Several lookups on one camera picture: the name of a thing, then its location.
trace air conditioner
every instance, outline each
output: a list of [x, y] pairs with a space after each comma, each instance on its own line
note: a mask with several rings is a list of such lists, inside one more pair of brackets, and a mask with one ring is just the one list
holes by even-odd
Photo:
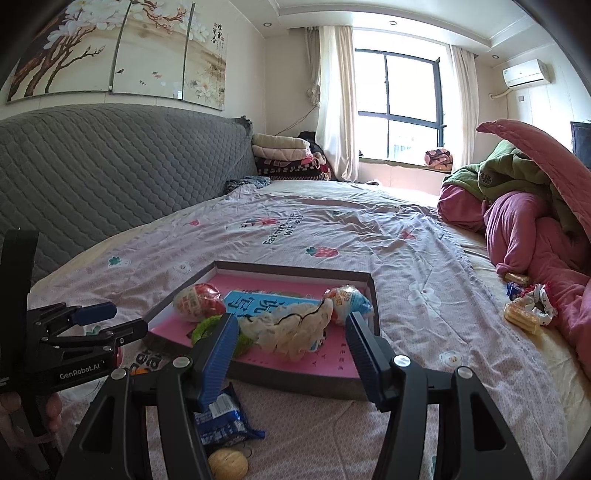
[[513, 90], [551, 83], [548, 68], [538, 59], [503, 70], [503, 78], [507, 86]]

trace window frame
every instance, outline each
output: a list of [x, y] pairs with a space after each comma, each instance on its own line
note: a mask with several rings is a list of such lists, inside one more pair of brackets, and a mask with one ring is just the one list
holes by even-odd
[[[437, 60], [429, 60], [424, 59], [421, 57], [414, 57], [412, 55], [406, 55], [404, 53], [396, 53], [393, 51], [385, 51], [385, 50], [373, 50], [370, 48], [356, 48], [356, 52], [363, 52], [363, 53], [375, 53], [384, 56], [384, 69], [386, 72], [386, 113], [377, 113], [377, 112], [366, 112], [359, 110], [358, 115], [360, 116], [373, 116], [378, 118], [385, 118], [386, 120], [392, 120], [395, 122], [402, 122], [405, 124], [413, 124], [413, 125], [421, 125], [422, 127], [429, 127], [434, 128], [437, 130], [437, 147], [441, 148], [443, 146], [443, 129], [446, 127], [443, 123], [443, 91], [441, 88], [441, 71], [439, 68], [439, 64], [441, 62], [441, 58]], [[390, 113], [390, 82], [388, 77], [388, 57], [401, 57], [404, 59], [409, 60], [417, 60], [422, 61], [424, 63], [430, 63], [433, 67], [433, 80], [435, 84], [435, 107], [436, 107], [436, 121], [430, 122], [428, 120], [422, 120], [420, 118], [413, 118], [410, 116], [402, 116], [402, 115], [394, 115]], [[386, 158], [389, 159], [390, 157], [390, 123], [388, 121], [388, 138], [387, 138], [387, 148], [386, 148]]]

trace window sill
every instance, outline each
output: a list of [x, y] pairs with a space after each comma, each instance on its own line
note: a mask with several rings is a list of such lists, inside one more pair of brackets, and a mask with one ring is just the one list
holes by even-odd
[[361, 163], [384, 164], [384, 165], [389, 165], [391, 167], [417, 168], [419, 170], [429, 170], [429, 171], [434, 171], [434, 172], [440, 173], [442, 175], [449, 175], [450, 174], [450, 172], [448, 172], [448, 171], [441, 171], [436, 168], [429, 167], [427, 165], [418, 165], [416, 163], [407, 163], [407, 162], [401, 162], [401, 161], [395, 161], [395, 160], [381, 160], [378, 158], [368, 158], [368, 157], [359, 157], [359, 161]]

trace triptych wall art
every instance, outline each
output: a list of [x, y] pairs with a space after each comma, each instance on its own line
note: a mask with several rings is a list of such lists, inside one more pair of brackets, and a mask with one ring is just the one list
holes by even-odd
[[74, 0], [21, 58], [8, 101], [113, 91], [223, 110], [226, 30], [203, 3]]

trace window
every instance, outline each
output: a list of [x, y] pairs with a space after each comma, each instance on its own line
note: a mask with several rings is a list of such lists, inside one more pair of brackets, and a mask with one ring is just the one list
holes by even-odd
[[[365, 157], [422, 163], [425, 151], [443, 146], [439, 58], [355, 48], [355, 76], [355, 136]], [[415, 158], [405, 159], [410, 149]]]

